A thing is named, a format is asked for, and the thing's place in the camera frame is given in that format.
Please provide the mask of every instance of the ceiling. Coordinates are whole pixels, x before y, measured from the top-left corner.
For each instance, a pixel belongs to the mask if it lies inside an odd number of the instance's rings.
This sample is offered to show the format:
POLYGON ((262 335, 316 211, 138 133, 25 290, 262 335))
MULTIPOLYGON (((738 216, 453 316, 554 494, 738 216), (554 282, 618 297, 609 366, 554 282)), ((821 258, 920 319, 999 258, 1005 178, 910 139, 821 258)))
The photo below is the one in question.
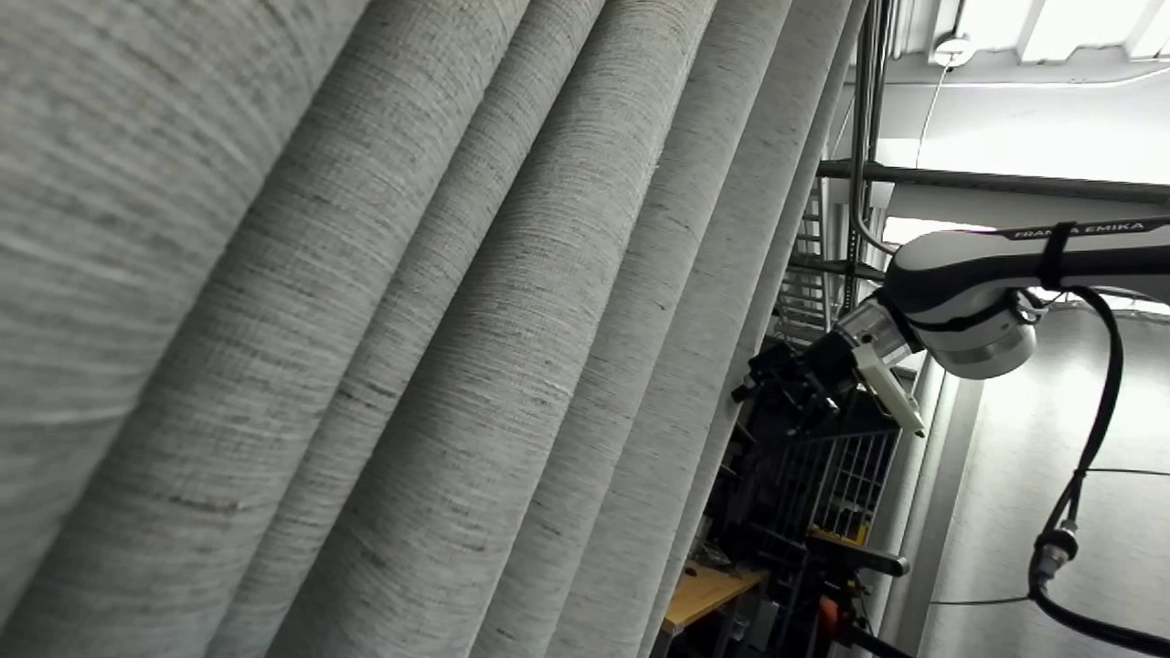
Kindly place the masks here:
POLYGON ((894 0, 894 55, 933 52, 942 33, 1027 66, 1094 46, 1153 62, 1170 59, 1170 0, 894 0))

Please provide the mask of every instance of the gray curtain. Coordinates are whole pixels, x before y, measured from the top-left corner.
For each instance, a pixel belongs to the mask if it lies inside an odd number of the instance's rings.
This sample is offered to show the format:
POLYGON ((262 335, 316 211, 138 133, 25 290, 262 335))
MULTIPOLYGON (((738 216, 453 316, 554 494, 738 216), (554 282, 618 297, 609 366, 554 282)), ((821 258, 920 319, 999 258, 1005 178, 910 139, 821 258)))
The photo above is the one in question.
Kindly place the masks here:
POLYGON ((0 656, 637 656, 854 7, 5 7, 0 656))
MULTIPOLYGON (((1120 305, 1120 327, 1125 380, 1096 466, 1170 472, 1166 423, 1153 417, 1170 394, 1170 319, 1166 310, 1120 305)), ((1024 592, 1033 529, 1089 434, 1103 358, 1096 316, 1060 307, 1043 321, 1033 358, 985 383, 920 656, 1120 656, 1069 631, 1031 603, 940 608, 942 601, 1024 592)), ((1163 508, 1166 480, 1089 474, 1080 518, 1082 550, 1060 572, 1053 596, 1072 612, 1163 635, 1170 629, 1163 508)))

